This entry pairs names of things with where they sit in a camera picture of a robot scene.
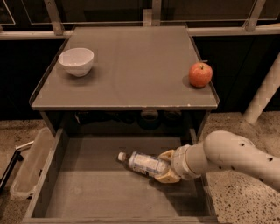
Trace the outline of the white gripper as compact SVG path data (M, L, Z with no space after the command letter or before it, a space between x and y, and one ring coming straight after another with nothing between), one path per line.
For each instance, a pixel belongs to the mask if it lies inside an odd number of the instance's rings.
M194 173L186 162L186 153L190 148L189 144L178 147L176 150L167 150L158 157L164 161L171 162L171 169L155 176L155 180L164 183L177 183L180 179L191 180L199 178L200 175Z

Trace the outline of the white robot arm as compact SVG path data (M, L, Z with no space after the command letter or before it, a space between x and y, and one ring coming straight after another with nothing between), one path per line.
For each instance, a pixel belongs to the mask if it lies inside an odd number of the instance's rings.
M257 149L246 137L225 130L211 132L203 142L186 144L158 157L169 164L163 174L155 177L160 183L177 183L209 172L233 170L280 192L280 158Z

